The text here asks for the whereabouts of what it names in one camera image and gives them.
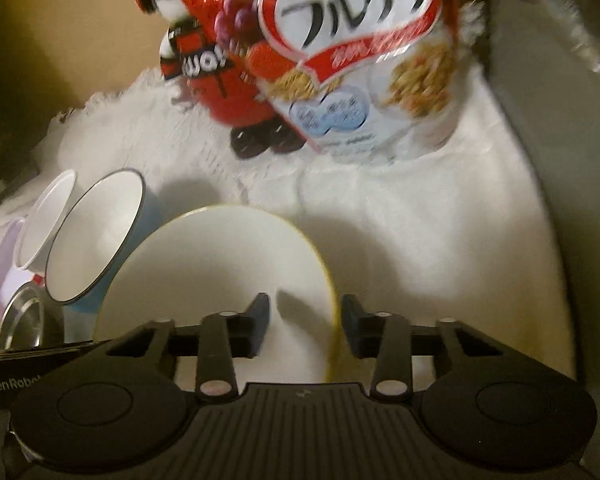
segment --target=calbee granola package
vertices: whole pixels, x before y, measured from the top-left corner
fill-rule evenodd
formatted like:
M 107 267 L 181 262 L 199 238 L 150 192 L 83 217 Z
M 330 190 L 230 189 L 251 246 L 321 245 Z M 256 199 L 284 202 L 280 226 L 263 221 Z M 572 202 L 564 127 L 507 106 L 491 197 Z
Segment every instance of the calbee granola package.
M 456 127 L 456 0 L 188 1 L 318 152 L 392 160 Z

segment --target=white cloth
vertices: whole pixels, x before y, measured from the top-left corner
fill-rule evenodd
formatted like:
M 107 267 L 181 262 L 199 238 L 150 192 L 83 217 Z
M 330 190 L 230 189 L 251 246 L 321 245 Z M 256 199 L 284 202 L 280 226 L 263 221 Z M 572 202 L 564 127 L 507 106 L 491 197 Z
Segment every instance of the white cloth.
M 217 202 L 281 214 L 314 241 L 338 291 L 357 294 L 369 310 L 423 324 L 455 317 L 573 373 L 554 236 L 533 172 L 478 67 L 448 144 L 387 168 L 344 166 L 308 148 L 235 160 L 228 129 L 200 108 L 171 105 L 156 71 L 53 120 L 37 156 L 42 174 L 0 208 L 0 222 L 61 170 L 77 170 L 87 189 L 133 167 L 170 218 Z M 88 334 L 87 321 L 78 332 Z

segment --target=black device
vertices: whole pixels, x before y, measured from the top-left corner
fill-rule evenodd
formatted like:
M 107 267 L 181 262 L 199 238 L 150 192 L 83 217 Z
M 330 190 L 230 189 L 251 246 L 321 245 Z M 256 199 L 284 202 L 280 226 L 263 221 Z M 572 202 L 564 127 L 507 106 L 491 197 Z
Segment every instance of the black device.
M 455 321 L 413 326 L 342 300 L 352 354 L 375 358 L 360 384 L 247 384 L 269 298 L 199 326 L 152 322 L 94 344 L 21 391 L 2 450 L 7 478 L 592 479 L 578 464 L 596 425 L 575 381 Z M 196 389 L 173 383 L 198 356 Z M 411 357 L 436 381 L 413 392 Z

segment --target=brown wall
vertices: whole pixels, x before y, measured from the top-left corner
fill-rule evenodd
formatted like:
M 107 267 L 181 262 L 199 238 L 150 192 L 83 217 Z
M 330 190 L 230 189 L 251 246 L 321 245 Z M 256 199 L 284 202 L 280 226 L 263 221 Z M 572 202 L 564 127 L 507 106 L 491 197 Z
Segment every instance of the brown wall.
M 155 66 L 167 24 L 134 0 L 0 0 L 0 113 L 24 131 Z

